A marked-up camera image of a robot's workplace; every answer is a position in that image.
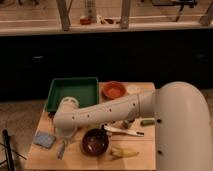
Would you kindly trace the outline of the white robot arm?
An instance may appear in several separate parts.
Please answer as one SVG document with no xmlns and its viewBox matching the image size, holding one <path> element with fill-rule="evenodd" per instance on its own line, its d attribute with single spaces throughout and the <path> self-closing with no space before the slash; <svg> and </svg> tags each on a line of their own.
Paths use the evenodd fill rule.
<svg viewBox="0 0 213 171">
<path fill-rule="evenodd" d="M 171 82 L 94 106 L 57 111 L 54 126 L 65 132 L 104 122 L 155 117 L 157 171 L 213 171 L 208 104 L 195 86 Z"/>
</svg>

